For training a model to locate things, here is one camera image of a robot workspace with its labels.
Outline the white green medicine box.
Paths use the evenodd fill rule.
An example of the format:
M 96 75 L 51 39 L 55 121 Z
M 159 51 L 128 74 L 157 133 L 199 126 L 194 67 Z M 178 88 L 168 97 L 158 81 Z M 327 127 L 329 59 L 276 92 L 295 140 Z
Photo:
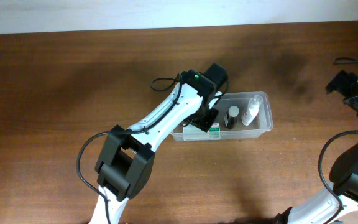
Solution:
M 220 138 L 221 135 L 220 135 L 219 123 L 214 123 L 207 132 L 204 132 L 192 125 L 183 128 L 184 141 L 204 141 L 204 140 L 215 140 Z

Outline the dark bottle white cap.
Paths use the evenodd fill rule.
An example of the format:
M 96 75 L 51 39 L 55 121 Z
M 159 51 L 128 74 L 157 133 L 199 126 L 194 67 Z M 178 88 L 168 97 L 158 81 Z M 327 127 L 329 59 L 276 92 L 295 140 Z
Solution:
M 237 106 L 231 106 L 224 116 L 224 125 L 227 129 L 233 129 L 237 124 L 237 118 L 239 116 L 239 108 Z

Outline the white lotion bottle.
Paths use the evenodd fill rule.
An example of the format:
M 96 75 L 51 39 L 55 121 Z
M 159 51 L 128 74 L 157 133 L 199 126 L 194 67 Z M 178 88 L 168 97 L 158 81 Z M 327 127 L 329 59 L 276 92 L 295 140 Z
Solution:
M 247 104 L 247 108 L 242 112 L 242 123 L 244 126 L 249 126 L 251 122 L 259 113 L 259 108 L 263 102 L 263 98 L 260 95 L 256 95 L 251 98 Z

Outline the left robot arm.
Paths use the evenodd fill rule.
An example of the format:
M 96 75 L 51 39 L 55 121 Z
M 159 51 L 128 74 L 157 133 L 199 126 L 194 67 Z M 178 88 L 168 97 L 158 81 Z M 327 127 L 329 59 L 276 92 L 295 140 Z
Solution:
M 218 115 L 213 106 L 226 85 L 226 70 L 214 63 L 204 73 L 181 72 L 169 96 L 145 118 L 127 129 L 119 125 L 90 139 L 105 136 L 96 161 L 98 201 L 91 223 L 118 223 L 126 203 L 146 185 L 155 153 L 164 139 L 182 122 L 207 132 Z

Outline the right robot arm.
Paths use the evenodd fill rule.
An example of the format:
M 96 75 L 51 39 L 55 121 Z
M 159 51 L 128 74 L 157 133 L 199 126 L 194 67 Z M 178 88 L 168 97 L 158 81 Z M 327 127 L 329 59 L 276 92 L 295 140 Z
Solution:
M 339 57 L 336 65 L 358 64 L 358 60 Z M 358 115 L 358 76 L 341 70 L 326 86 L 326 92 L 336 91 Z M 331 167 L 329 178 L 323 174 L 323 157 L 335 140 L 358 135 L 350 130 L 331 137 L 323 146 L 318 158 L 318 174 L 324 186 L 314 197 L 297 207 L 290 207 L 272 220 L 276 224 L 292 223 L 339 223 L 344 215 L 358 211 L 358 143 L 343 152 Z

